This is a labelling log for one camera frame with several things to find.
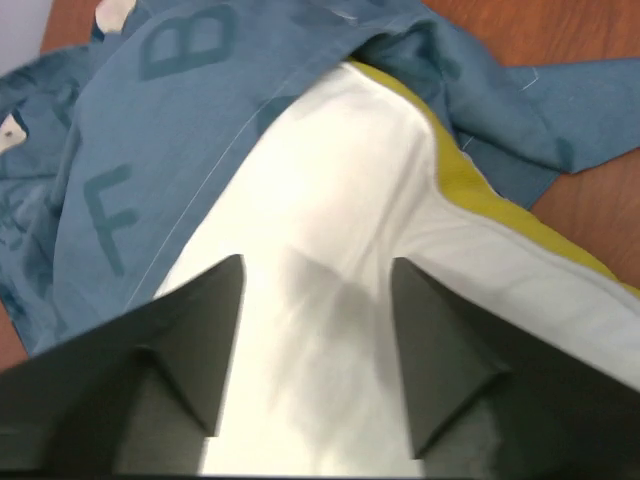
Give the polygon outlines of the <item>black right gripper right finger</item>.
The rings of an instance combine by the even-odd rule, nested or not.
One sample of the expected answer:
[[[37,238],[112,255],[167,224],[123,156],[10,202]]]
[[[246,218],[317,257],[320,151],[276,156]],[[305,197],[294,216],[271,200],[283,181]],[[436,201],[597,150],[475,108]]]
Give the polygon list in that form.
[[[635,479],[639,391],[394,260],[409,438],[433,479]]]

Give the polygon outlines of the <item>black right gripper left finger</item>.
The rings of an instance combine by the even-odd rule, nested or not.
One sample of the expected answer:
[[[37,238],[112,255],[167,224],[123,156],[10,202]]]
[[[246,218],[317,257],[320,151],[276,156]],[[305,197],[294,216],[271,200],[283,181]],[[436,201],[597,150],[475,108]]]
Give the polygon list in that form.
[[[5,475],[194,475],[216,433],[245,283],[232,255],[1,376]]]

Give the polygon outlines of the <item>white pillow with yellow edge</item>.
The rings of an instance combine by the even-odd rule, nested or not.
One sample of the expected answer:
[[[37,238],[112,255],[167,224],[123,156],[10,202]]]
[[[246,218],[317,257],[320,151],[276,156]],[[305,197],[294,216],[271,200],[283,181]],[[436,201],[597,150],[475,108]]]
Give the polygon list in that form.
[[[261,136],[157,289],[225,257],[245,286],[207,474],[424,478],[391,270],[448,289],[639,391],[639,293],[498,196],[431,110],[356,62]]]

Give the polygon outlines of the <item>blue letter print pillowcase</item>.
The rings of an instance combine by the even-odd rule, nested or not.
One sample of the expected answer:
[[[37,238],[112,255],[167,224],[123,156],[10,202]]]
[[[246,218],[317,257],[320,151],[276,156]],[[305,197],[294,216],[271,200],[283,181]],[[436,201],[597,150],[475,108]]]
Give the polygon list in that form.
[[[1,80],[1,300],[26,351],[149,301],[259,137],[348,60],[524,208],[639,144],[634,58],[503,67],[419,1],[138,1]]]

